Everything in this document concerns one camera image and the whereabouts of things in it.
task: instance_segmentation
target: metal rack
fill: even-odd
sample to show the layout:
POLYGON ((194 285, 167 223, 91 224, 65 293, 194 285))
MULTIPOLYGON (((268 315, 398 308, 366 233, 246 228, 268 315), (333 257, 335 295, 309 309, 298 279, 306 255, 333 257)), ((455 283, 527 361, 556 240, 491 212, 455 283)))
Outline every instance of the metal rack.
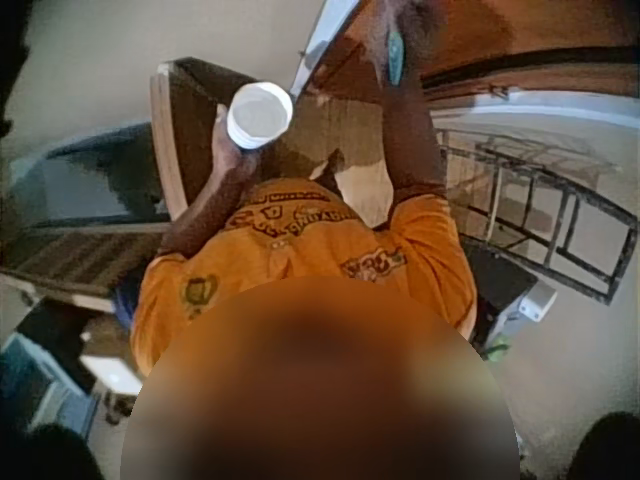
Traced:
POLYGON ((629 266, 636 247, 638 240, 637 217, 616 205, 609 199, 598 194, 594 190, 549 170, 545 165, 532 162, 531 157, 526 154, 521 155, 523 158, 527 158, 524 160, 523 158, 518 158, 498 151, 496 149, 496 139, 505 139, 509 137, 499 135, 492 136, 491 134, 488 134, 485 141, 475 142, 475 148, 473 150, 467 150, 451 146, 449 144, 451 131, 443 130, 439 133, 443 158, 449 159, 451 155, 455 155, 493 167, 489 209, 483 210, 475 205, 464 205, 464 207, 470 211, 487 218, 484 235, 482 238, 479 238, 462 233, 461 235, 465 238, 465 241, 471 245, 481 246, 495 255, 509 258, 530 270, 556 280, 605 305, 609 305, 618 290, 620 281, 629 266), (528 180, 527 200, 524 207, 524 215, 520 222, 501 218, 498 215, 498 207, 503 190, 505 171, 509 171, 520 178, 526 178, 528 180), (540 187, 555 189, 561 194, 560 207, 555 221, 553 222, 554 226, 550 239, 543 238, 527 228, 527 220, 529 219, 532 209, 534 195, 536 190, 540 187), (574 197, 575 199, 573 202, 573 209, 568 220, 569 225, 567 232, 564 239, 560 241, 560 232, 566 220, 567 207, 571 197, 574 197), (624 244, 618 254, 613 272, 610 274, 602 271, 571 251, 572 242, 575 236, 575 227, 579 221, 580 211, 584 204, 590 205, 591 207, 598 209, 600 212, 615 218, 627 227, 624 244), (496 225, 509 229, 510 231, 519 234, 521 237, 516 242, 506 246, 496 245, 491 242, 496 225), (535 242, 547 249, 542 262, 535 261, 513 251, 514 247, 526 241, 535 242), (578 266, 595 279, 606 284, 606 290, 598 290, 566 273, 554 269, 551 266, 551 263, 556 255, 563 257, 565 260, 568 260, 572 264, 578 266))

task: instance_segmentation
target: orange t-shirt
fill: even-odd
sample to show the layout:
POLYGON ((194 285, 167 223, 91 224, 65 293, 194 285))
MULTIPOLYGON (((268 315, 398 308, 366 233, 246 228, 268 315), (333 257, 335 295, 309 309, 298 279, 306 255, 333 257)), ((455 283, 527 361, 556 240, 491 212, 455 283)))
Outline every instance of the orange t-shirt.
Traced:
POLYGON ((279 179, 253 190, 202 250, 147 268, 132 347, 148 374, 171 340, 217 302, 274 280, 346 276, 396 289, 429 306, 466 338, 476 290, 446 200, 421 195, 374 232, 315 182, 279 179))

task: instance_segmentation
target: green object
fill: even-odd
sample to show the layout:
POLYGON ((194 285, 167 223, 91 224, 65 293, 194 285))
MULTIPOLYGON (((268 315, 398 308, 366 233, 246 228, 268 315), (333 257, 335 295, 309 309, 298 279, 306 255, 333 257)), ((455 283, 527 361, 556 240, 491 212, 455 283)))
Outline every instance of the green object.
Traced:
POLYGON ((484 356, 488 362, 499 362, 504 358, 510 348, 511 342, 509 341, 509 337, 499 335, 493 344, 485 350, 484 356))
POLYGON ((389 81, 391 85, 400 85, 402 71, 404 70, 404 40, 397 30, 389 33, 389 81))

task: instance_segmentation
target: hand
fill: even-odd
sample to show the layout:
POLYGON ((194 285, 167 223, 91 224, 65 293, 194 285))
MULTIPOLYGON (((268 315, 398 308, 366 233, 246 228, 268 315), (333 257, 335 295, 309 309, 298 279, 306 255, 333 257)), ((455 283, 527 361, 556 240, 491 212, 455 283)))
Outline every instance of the hand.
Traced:
POLYGON ((444 22, 442 0, 377 0, 373 27, 366 42, 367 56, 373 63, 378 82, 388 77, 388 37, 396 25, 404 39, 404 73, 419 75, 433 49, 436 34, 444 22))
POLYGON ((218 104, 211 140, 213 152, 211 178, 215 181, 245 183, 255 173, 260 161, 260 153, 256 151, 243 153, 233 143, 227 133, 227 113, 227 107, 218 104))

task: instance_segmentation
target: white plastic cup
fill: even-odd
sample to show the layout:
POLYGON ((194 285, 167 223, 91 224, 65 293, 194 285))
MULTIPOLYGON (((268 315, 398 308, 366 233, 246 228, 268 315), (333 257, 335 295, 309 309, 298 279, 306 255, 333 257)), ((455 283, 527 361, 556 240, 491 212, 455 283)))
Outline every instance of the white plastic cup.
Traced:
POLYGON ((231 101, 227 132, 240 148, 253 150, 286 132, 292 117, 293 102, 286 91, 275 83, 250 83, 231 101))

